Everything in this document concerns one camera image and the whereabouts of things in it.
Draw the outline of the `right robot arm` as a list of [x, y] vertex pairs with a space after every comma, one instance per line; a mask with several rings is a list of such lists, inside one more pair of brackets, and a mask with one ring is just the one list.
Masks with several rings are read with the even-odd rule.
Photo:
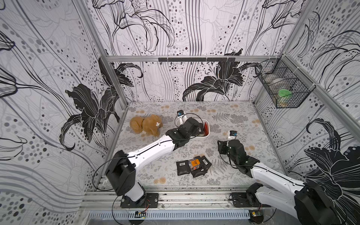
[[303, 225], [333, 225], [337, 212], [325, 191], [315, 182], [302, 182], [273, 170], [245, 152], [236, 139], [217, 142], [219, 155], [242, 174], [257, 180], [246, 193], [250, 205], [269, 205]]

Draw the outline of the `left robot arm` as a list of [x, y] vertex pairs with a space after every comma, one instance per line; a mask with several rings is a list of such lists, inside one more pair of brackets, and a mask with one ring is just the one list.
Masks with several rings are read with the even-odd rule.
[[105, 175], [117, 196], [126, 196], [137, 203], [146, 198], [144, 188], [136, 182], [136, 175], [144, 166], [159, 157], [186, 145], [189, 140], [203, 133], [204, 123], [188, 118], [180, 126], [168, 130], [155, 142], [136, 151], [118, 151]]

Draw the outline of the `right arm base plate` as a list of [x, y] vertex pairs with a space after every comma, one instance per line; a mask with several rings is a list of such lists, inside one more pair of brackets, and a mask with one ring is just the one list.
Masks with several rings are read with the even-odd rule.
[[247, 194], [245, 192], [231, 193], [229, 200], [232, 201], [235, 208], [253, 207], [261, 209], [271, 207], [270, 205], [260, 203], [254, 194]]

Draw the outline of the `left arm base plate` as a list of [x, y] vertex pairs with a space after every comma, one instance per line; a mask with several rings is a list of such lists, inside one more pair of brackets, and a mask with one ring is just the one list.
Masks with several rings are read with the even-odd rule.
[[121, 200], [121, 208], [125, 209], [153, 209], [158, 207], [159, 194], [146, 193], [137, 201], [132, 201], [130, 197], [124, 196]]

